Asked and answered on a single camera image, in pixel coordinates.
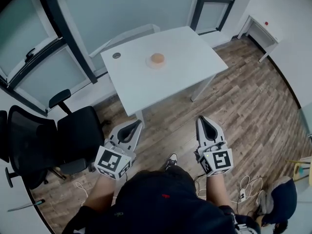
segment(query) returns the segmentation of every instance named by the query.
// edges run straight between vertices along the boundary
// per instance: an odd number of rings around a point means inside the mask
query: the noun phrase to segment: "black office chair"
[[[102,126],[93,107],[85,107],[73,113],[64,104],[71,96],[64,90],[54,96],[49,107],[59,105],[68,115],[55,122],[34,116],[18,106],[12,106],[6,121],[6,112],[0,111],[0,137],[6,146],[0,158],[11,161],[14,173],[5,169],[8,183],[11,178],[22,176],[27,187],[34,189],[42,182],[48,170],[62,179],[53,167],[60,167],[64,174],[74,174],[89,167],[94,171],[94,162],[100,145],[104,145]]]

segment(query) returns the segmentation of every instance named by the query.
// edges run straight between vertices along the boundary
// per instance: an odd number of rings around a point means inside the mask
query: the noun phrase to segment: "person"
[[[206,184],[208,201],[197,197],[193,179],[172,154],[164,171],[134,175],[111,206],[115,180],[100,175],[63,234],[260,234],[251,217],[234,215],[223,175],[207,177]]]
[[[274,224],[273,234],[283,233],[297,206],[296,186],[292,178],[281,177],[267,192],[261,191],[256,200],[256,221],[260,226]]]

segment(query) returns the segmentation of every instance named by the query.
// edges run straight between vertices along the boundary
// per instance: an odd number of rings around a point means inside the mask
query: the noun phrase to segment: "person's arm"
[[[222,174],[207,177],[206,196],[206,200],[211,201],[217,207],[222,205],[231,206]]]
[[[113,201],[116,181],[100,175],[83,206],[90,207],[98,213],[108,210]]]

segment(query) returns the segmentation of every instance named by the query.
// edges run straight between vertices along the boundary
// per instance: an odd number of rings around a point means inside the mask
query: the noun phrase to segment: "wooden floor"
[[[159,169],[172,152],[179,156],[178,165],[193,178],[202,174],[193,154],[198,146],[195,134],[198,115],[217,122],[232,148],[234,169],[225,175],[225,180],[233,201],[237,201],[239,182],[244,175],[265,177],[266,187],[280,176],[291,176],[293,165],[285,163],[286,158],[299,159],[312,154],[290,91],[267,59],[261,64],[258,62],[262,53],[257,47],[248,38],[242,38],[217,47],[216,52],[229,69],[217,75],[196,102],[192,103],[190,97],[197,85],[143,110],[146,129],[128,177],[139,170]],[[101,121],[113,121],[113,125],[105,129],[105,136],[113,126],[130,119],[118,96],[95,108]],[[46,200],[40,210],[55,233],[62,232],[86,198],[75,182],[90,191],[97,177],[97,173],[87,170],[68,176],[66,181],[49,175],[49,184],[32,191],[35,199]],[[124,182],[119,183],[116,195]],[[200,188],[205,188],[205,178],[199,182]],[[260,183],[256,183],[252,194],[259,186]],[[255,198],[240,204],[239,213],[253,210]]]

